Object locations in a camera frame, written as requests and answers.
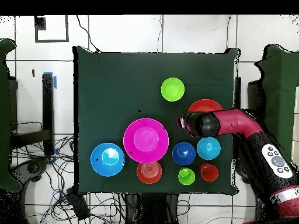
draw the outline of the small red bowl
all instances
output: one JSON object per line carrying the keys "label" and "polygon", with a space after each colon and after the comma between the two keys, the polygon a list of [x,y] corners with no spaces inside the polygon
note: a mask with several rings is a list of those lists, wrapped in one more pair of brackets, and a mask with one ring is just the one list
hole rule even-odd
{"label": "small red bowl", "polygon": [[154,184],[162,176],[162,167],[158,162],[140,163],[137,176],[144,184]]}
{"label": "small red bowl", "polygon": [[218,169],[209,163],[200,165],[200,173],[205,181],[212,182],[218,178]]}
{"label": "small red bowl", "polygon": [[219,111],[222,107],[214,100],[201,99],[194,102],[188,111]]}

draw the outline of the bowl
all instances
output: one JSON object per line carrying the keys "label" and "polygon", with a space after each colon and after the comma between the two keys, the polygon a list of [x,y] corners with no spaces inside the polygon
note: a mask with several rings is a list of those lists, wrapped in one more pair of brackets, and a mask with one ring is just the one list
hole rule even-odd
{"label": "bowl", "polygon": [[137,177],[144,184],[154,184],[162,176],[162,168],[158,162],[140,163],[137,167]]}
{"label": "bowl", "polygon": [[196,156],[195,148],[187,143],[180,142],[172,150],[172,157],[179,165],[189,165],[194,161]]}
{"label": "bowl", "polygon": [[200,165],[200,173],[205,181],[212,182],[218,177],[218,169],[209,163],[203,163]]}
{"label": "bowl", "polygon": [[222,107],[214,100],[210,99],[201,99],[194,102],[188,111],[219,111],[222,110]]}
{"label": "bowl", "polygon": [[184,186],[189,186],[195,181],[195,174],[194,171],[188,169],[186,167],[182,167],[179,170],[179,181]]}
{"label": "bowl", "polygon": [[124,153],[113,143],[102,143],[91,153],[91,166],[101,176],[117,175],[124,167]]}
{"label": "bowl", "polygon": [[151,118],[140,118],[128,126],[123,142],[130,158],[139,163],[152,163],[166,153],[169,138],[160,122]]}
{"label": "bowl", "polygon": [[220,154],[221,147],[217,139],[208,137],[199,140],[196,149],[202,159],[213,160]]}
{"label": "bowl", "polygon": [[184,83],[178,78],[168,78],[161,86],[161,94],[169,102],[176,102],[183,97],[184,92]]}

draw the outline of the magenta bowl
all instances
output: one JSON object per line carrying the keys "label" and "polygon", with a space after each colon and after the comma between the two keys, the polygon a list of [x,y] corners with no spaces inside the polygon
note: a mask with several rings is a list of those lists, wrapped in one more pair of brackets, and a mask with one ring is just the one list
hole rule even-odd
{"label": "magenta bowl", "polygon": [[169,138],[164,126],[151,118],[132,122],[124,133],[124,149],[130,158],[139,163],[151,163],[166,153]]}

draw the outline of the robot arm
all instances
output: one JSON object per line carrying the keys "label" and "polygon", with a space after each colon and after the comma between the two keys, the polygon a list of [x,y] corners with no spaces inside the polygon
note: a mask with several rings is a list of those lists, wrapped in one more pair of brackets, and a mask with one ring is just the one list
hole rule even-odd
{"label": "robot arm", "polygon": [[191,136],[236,134],[249,159],[245,171],[255,195],[278,217],[299,217],[298,169],[288,164],[246,111],[187,112],[177,120]]}

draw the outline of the lime green bowl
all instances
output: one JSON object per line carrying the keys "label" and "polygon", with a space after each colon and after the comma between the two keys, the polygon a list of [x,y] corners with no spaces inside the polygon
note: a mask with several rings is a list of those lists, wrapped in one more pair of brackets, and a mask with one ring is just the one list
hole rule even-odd
{"label": "lime green bowl", "polygon": [[179,170],[179,181],[184,185],[191,185],[195,181],[194,171],[185,167]]}
{"label": "lime green bowl", "polygon": [[168,78],[161,86],[161,93],[165,100],[176,102],[184,95],[184,83],[178,78]]}

